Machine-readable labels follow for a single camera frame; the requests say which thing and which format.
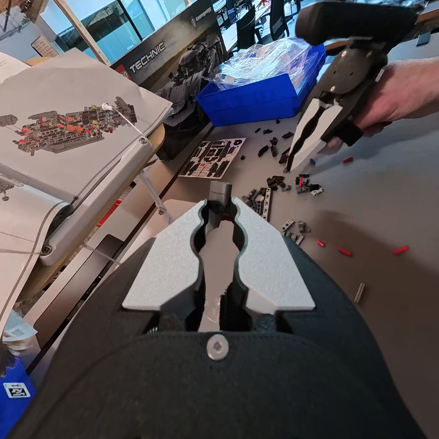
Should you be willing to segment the white wall sign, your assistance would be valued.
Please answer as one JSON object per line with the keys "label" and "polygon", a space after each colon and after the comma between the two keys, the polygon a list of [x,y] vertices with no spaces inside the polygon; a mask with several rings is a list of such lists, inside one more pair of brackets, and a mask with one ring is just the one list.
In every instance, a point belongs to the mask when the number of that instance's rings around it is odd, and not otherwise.
{"label": "white wall sign", "polygon": [[42,35],[38,36],[31,42],[31,47],[43,58],[54,58],[63,53],[62,51],[57,50],[57,48]]}

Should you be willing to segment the orange plastic object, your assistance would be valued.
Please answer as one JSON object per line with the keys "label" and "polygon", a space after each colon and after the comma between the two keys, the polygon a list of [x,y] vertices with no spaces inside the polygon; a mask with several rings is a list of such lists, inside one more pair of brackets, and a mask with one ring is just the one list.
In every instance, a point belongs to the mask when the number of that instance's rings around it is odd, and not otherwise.
{"label": "orange plastic object", "polygon": [[108,220],[108,218],[112,215],[112,213],[120,206],[120,204],[123,202],[122,199],[118,199],[113,206],[107,211],[107,213],[102,217],[102,219],[99,221],[99,223],[96,225],[96,227],[100,228],[102,225]]}

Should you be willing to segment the white book stand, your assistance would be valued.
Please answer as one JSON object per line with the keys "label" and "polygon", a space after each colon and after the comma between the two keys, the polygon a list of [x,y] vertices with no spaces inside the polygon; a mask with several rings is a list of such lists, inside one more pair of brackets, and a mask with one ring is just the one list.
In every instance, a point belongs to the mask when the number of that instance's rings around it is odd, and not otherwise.
{"label": "white book stand", "polygon": [[[43,254],[20,295],[20,299],[29,299],[42,291],[25,315],[37,331],[34,338],[40,349],[54,343],[96,278],[106,277],[107,270],[116,268],[112,260],[125,261],[190,208],[188,201],[162,201],[161,197],[212,128],[208,123],[177,157],[162,161],[157,156],[166,134],[162,124],[149,135],[151,147],[145,151],[146,157],[134,162],[126,175],[110,181],[127,162],[128,156],[124,157],[45,241]],[[123,200],[120,206],[102,227],[96,227],[118,199]]]}

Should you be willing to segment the lego sticker sheet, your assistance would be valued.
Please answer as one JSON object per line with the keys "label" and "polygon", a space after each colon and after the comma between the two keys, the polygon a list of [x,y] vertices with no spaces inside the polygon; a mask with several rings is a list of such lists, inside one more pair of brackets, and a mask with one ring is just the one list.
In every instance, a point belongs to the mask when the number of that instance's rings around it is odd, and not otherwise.
{"label": "lego sticker sheet", "polygon": [[246,138],[202,141],[194,150],[179,177],[221,179],[238,156]]}

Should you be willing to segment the lego instruction manual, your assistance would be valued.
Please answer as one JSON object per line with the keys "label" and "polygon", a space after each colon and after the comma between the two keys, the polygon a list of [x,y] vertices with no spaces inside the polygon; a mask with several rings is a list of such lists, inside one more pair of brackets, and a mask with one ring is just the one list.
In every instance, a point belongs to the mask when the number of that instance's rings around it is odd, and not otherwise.
{"label": "lego instruction manual", "polygon": [[172,103],[73,49],[1,84],[1,331],[45,241],[147,138]]}

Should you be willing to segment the small lego subassembly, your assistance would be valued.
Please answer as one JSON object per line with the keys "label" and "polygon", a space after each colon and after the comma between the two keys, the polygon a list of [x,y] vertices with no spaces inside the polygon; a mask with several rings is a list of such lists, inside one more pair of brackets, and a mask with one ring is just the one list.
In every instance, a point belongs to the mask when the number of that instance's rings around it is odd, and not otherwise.
{"label": "small lego subassembly", "polygon": [[219,180],[212,180],[208,197],[209,218],[206,225],[206,234],[218,228],[224,217],[230,215],[232,184]]}

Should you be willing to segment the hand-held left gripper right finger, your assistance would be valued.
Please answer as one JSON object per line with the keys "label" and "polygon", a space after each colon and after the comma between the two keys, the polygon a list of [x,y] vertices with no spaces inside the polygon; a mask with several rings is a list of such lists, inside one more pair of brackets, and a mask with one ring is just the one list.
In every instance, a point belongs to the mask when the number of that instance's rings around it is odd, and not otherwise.
{"label": "hand-held left gripper right finger", "polygon": [[231,284],[231,329],[250,330],[258,317],[277,319],[316,304],[284,237],[241,199],[231,198],[232,241],[238,249]]}

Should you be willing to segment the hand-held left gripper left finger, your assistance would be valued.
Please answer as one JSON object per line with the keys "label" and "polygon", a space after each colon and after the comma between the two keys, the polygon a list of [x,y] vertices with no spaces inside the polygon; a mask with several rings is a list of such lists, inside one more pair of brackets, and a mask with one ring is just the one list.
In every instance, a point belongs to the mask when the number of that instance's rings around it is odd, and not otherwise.
{"label": "hand-held left gripper left finger", "polygon": [[160,316],[174,314],[187,330],[198,330],[206,302],[200,250],[206,244],[208,201],[202,200],[150,239],[148,252],[123,308]]}

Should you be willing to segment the white printed paper sheet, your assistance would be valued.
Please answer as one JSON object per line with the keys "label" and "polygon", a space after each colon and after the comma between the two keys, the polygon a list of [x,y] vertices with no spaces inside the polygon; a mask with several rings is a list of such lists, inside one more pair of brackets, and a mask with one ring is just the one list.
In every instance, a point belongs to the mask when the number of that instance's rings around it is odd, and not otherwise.
{"label": "white printed paper sheet", "polygon": [[3,84],[13,76],[29,69],[26,63],[13,58],[3,52],[0,53],[0,84]]}

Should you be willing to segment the black lego set box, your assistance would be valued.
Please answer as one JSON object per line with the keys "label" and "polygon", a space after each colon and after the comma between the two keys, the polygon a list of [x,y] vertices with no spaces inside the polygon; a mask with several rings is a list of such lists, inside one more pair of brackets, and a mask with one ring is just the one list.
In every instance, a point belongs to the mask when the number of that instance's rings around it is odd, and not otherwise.
{"label": "black lego set box", "polygon": [[111,65],[172,103],[160,160],[177,157],[210,122],[197,97],[226,55],[212,1],[198,0]]}

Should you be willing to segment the person's right hand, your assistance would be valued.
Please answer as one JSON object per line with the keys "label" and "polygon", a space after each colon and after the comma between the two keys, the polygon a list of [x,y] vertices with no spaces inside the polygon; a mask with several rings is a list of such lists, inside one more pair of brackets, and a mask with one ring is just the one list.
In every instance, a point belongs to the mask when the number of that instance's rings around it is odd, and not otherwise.
{"label": "person's right hand", "polygon": [[401,119],[439,111],[439,58],[391,63],[354,124],[371,137]]}

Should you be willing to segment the pile of clear plastic bags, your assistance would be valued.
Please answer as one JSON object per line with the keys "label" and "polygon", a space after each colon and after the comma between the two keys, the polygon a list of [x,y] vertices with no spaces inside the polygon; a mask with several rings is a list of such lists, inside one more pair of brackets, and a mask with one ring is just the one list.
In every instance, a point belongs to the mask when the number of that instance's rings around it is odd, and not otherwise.
{"label": "pile of clear plastic bags", "polygon": [[287,74],[294,89],[298,90],[324,55],[323,45],[311,46],[303,39],[285,37],[241,49],[203,78],[219,90],[228,90]]}

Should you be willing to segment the black office chair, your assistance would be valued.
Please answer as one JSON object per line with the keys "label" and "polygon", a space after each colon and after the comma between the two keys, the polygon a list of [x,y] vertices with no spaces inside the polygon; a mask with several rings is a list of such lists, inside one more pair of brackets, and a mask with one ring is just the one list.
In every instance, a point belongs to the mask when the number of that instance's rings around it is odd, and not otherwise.
{"label": "black office chair", "polygon": [[255,44],[255,6],[252,5],[237,25],[237,51],[248,49]]}
{"label": "black office chair", "polygon": [[[292,6],[292,3],[296,5],[297,12],[291,13],[286,16],[284,11],[285,3],[289,3]],[[271,0],[270,1],[270,36],[271,41],[277,41],[280,38],[285,36],[289,37],[289,28],[288,22],[293,18],[293,16],[297,15],[301,10],[301,1],[300,0]]]}

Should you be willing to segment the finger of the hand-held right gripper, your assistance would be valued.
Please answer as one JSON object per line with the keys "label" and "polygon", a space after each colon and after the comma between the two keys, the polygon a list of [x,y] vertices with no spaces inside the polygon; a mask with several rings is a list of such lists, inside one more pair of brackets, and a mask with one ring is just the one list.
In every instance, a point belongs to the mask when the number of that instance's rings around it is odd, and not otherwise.
{"label": "finger of the hand-held right gripper", "polygon": [[322,137],[342,109],[343,107],[339,105],[321,104],[321,117],[319,122],[314,132],[305,141],[304,146],[295,155],[292,164],[292,171],[302,171],[308,160],[326,146],[327,141],[323,140]]}
{"label": "finger of the hand-held right gripper", "polygon": [[320,117],[321,101],[319,99],[312,99],[296,128],[296,132],[294,134],[292,145],[288,154],[286,171],[291,171],[295,155],[301,150],[301,148],[304,146],[305,141],[314,132]]}

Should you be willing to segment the grey beam lego subassembly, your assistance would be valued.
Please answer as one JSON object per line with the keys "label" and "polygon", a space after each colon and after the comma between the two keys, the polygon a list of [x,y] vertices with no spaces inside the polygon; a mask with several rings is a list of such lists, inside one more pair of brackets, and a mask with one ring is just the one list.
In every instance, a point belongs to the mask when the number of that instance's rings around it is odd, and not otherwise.
{"label": "grey beam lego subassembly", "polygon": [[258,190],[252,189],[248,195],[243,195],[241,200],[266,222],[270,221],[272,205],[271,188],[261,187]]}

